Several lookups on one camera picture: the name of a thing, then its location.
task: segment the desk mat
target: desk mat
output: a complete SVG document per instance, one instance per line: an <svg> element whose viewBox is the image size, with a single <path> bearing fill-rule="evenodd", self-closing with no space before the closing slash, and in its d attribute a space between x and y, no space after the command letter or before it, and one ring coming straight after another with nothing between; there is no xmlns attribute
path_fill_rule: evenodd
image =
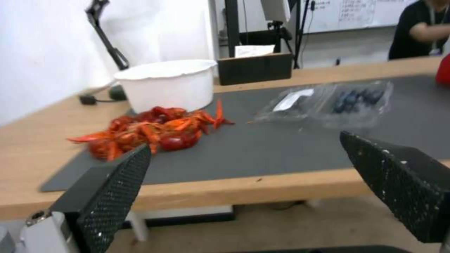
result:
<svg viewBox="0 0 450 253"><path fill-rule="evenodd" d="M437 159L450 158L450 89L434 77L390 78L391 110L363 134L421 149ZM216 94L226 118L236 122L203 136L190 149L152 157L143 184L165 184L247 176L310 172L351 167L338 130L300 122L247 124L255 112L286 88ZM215 102L206 110L214 114ZM90 167L102 164L83 151L49 179L42 191L66 190Z"/></svg>

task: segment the crayfish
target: crayfish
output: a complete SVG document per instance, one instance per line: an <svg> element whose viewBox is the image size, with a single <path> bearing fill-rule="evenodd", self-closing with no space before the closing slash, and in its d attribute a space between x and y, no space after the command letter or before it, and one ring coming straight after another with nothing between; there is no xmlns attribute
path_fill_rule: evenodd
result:
<svg viewBox="0 0 450 253"><path fill-rule="evenodd" d="M112 161L143 143L149 145L153 154L159 148L165 151L190 148L202 134L209 134L208 125L217 130L222 124L234 123L223 118L222 102L218 100L216 118L204 110L187 113L183 108L157 106L134 117L115 118L104 131L67 139L87 143L95 158Z"/></svg>

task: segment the white paper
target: white paper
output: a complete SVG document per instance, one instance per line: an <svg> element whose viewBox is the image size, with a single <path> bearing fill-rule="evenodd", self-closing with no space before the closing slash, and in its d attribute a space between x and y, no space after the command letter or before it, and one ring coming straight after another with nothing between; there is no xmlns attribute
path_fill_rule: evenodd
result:
<svg viewBox="0 0 450 253"><path fill-rule="evenodd" d="M275 45L237 45L235 47L235 57L244 58L271 54L274 52Z"/></svg>
<svg viewBox="0 0 450 253"><path fill-rule="evenodd" d="M292 92L287 94L283 100L281 100L273 109L274 112L277 111L284 111L292 107L294 105L295 101L299 99L301 96L309 97L314 94L313 89L307 89L307 90L299 90L296 92Z"/></svg>

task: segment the lanyard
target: lanyard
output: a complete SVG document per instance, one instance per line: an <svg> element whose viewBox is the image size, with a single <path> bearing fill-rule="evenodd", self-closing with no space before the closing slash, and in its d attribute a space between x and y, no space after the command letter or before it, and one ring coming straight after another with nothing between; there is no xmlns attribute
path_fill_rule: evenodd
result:
<svg viewBox="0 0 450 253"><path fill-rule="evenodd" d="M426 1L426 3L427 3L427 6L428 6L428 9L430 10L430 21L431 21L431 25L434 26L434 25L436 24L436 14L435 14L435 12L434 12L434 8L428 3L428 1ZM445 21L445 19L446 19L446 16L447 16L448 10L449 10L449 6L447 6L447 7L445 8L444 17L442 18L442 21L441 21L440 24L443 24L443 23L444 23L444 21ZM437 49L437 41L433 41L433 44L432 44L432 50L436 50L436 49Z"/></svg>

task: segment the clear plastic bag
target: clear plastic bag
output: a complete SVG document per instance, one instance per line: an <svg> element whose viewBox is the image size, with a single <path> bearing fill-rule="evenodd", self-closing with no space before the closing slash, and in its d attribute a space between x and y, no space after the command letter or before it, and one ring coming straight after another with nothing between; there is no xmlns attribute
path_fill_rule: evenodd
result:
<svg viewBox="0 0 450 253"><path fill-rule="evenodd" d="M389 109L393 84L361 81L287 89L257 113L255 121L311 119L324 127L372 127Z"/></svg>

